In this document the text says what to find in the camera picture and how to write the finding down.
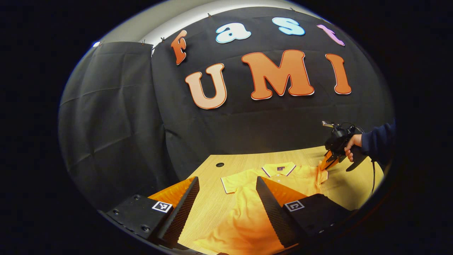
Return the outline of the black backdrop cloth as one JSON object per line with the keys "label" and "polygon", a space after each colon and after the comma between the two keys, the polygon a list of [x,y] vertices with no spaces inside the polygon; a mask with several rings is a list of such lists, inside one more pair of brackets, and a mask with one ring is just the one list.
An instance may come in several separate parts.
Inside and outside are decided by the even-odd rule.
{"label": "black backdrop cloth", "polygon": [[322,19],[246,7],[206,16],[157,46],[89,50],[63,92],[58,135],[78,189],[108,211],[186,179],[210,155],[323,145],[323,120],[366,132],[393,123],[372,57]]}

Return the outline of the orange polo T-shirt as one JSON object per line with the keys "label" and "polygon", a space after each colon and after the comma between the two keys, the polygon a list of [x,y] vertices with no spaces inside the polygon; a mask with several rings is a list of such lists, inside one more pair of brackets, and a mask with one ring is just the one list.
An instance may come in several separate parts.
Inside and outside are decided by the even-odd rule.
{"label": "orange polo T-shirt", "polygon": [[218,225],[194,243],[228,255],[272,255],[285,250],[256,190],[258,177],[282,187],[280,205],[321,193],[328,171],[293,162],[265,164],[221,178],[222,187],[235,197],[235,205]]}

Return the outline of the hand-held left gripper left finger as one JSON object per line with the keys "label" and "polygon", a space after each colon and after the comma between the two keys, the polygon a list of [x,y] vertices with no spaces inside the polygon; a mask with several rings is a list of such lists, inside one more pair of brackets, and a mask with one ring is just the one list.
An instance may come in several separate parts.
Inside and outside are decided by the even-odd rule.
{"label": "hand-held left gripper left finger", "polygon": [[179,238],[200,190],[197,176],[151,196],[133,195],[106,215],[129,232],[169,249],[186,249]]}

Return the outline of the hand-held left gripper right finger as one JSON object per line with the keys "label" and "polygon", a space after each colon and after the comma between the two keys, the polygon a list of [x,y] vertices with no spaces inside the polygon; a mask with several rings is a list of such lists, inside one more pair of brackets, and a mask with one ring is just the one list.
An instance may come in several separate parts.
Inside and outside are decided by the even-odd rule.
{"label": "hand-held left gripper right finger", "polygon": [[306,245],[333,233],[354,214],[322,194],[307,196],[259,176],[256,190],[280,243]]}

